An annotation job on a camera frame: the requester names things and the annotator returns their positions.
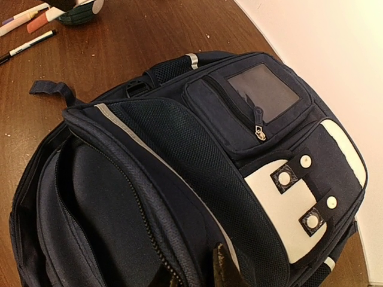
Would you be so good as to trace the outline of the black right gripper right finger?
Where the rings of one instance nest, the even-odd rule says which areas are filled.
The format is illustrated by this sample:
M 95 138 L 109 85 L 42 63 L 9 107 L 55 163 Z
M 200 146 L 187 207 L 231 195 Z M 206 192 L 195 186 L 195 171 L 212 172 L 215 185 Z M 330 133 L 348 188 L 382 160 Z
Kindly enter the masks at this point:
M 212 253 L 215 287 L 249 287 L 229 252 L 219 243 Z

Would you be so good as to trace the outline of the black white marker vertical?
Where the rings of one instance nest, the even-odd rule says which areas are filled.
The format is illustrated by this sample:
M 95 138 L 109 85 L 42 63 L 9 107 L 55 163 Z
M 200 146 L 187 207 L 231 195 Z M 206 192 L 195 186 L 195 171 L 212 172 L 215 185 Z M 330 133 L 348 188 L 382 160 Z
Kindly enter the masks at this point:
M 41 43 L 41 42 L 44 42 L 45 40 L 49 39 L 49 38 L 52 38 L 53 36 L 55 36 L 57 34 L 57 31 L 56 30 L 50 30 L 38 37 L 36 37 L 35 39 L 31 40 L 31 41 L 28 41 L 12 50 L 10 50 L 8 53 L 4 54 L 1 56 L 1 61 L 0 61 L 0 64 L 4 64 L 6 63 L 7 61 L 9 61 L 12 57 L 14 57 L 15 55 Z

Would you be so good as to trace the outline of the navy blue student backpack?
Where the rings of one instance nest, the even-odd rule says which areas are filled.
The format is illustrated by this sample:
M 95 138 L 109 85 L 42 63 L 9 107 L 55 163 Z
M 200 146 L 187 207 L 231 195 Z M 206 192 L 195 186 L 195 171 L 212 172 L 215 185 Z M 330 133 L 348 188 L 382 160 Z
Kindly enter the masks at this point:
M 269 54 L 159 63 L 63 122 L 10 213 L 23 286 L 214 286 L 222 243 L 250 286 L 319 286 L 357 231 L 367 168 L 317 93 Z

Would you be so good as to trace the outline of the pink white correction stick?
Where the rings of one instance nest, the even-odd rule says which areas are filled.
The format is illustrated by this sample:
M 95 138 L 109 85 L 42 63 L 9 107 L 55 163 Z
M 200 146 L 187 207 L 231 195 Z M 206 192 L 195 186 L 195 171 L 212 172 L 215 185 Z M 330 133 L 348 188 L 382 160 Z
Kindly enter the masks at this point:
M 36 32 L 38 29 L 41 29 L 47 23 L 55 20 L 56 18 L 60 17 L 62 14 L 65 14 L 65 12 L 56 7 L 49 8 L 46 12 L 39 15 L 36 19 L 28 23 L 27 32 L 28 33 Z

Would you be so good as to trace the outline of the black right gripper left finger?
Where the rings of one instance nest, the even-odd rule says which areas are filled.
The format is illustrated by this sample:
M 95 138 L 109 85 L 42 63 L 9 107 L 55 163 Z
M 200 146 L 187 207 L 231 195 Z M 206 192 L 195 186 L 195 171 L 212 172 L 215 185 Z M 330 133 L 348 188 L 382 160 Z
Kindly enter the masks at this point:
M 164 266 L 161 265 L 154 275 L 149 287 L 176 287 L 177 278 Z

